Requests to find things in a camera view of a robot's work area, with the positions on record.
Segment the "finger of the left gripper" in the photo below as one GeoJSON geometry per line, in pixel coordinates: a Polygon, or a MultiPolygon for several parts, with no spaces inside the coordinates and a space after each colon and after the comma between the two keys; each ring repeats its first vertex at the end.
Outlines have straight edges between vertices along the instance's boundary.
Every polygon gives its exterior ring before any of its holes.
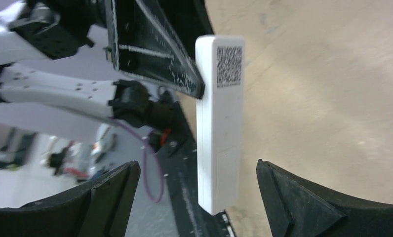
{"type": "Polygon", "coordinates": [[[202,0],[107,0],[107,59],[127,76],[199,99],[195,42],[206,33],[202,0]]]}

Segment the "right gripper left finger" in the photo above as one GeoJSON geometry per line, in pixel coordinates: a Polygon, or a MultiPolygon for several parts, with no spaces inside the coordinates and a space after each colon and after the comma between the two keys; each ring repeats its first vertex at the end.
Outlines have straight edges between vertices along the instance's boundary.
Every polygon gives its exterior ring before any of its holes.
{"type": "Polygon", "coordinates": [[[20,208],[0,208],[0,237],[123,237],[140,173],[131,161],[20,208]]]}

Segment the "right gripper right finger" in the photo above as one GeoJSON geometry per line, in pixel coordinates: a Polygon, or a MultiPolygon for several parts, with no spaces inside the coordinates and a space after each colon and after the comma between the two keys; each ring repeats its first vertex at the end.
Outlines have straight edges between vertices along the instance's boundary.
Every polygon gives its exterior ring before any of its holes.
{"type": "Polygon", "coordinates": [[[258,185],[274,237],[393,237],[393,204],[337,192],[258,160],[258,185]]]}

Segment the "white remote control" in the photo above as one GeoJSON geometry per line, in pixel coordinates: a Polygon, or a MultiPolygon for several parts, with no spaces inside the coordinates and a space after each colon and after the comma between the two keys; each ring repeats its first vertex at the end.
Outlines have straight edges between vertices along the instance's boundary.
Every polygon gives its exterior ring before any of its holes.
{"type": "Polygon", "coordinates": [[[206,35],[196,40],[195,49],[205,83],[196,102],[198,203],[216,215],[239,195],[245,40],[206,35]]]}

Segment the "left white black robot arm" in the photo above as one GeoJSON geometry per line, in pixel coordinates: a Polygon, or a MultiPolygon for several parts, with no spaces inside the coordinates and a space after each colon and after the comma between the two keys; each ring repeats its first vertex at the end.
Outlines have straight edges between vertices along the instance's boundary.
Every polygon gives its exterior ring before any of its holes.
{"type": "Polygon", "coordinates": [[[196,99],[195,42],[213,29],[203,0],[18,0],[0,10],[0,104],[37,103],[159,130],[174,103],[144,82],[196,99]]]}

